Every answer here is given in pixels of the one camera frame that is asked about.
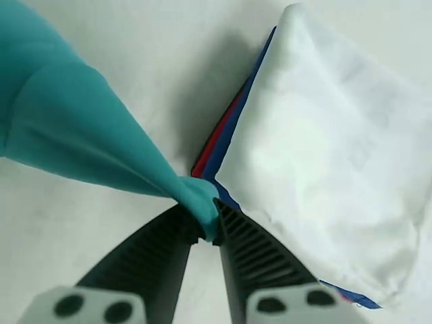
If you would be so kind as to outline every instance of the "teal cloth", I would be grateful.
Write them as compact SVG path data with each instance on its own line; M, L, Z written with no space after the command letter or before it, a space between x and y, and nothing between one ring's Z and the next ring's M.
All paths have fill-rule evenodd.
M59 176L172 197L216 232L215 187L178 177L98 71L34 11L0 1L0 156Z

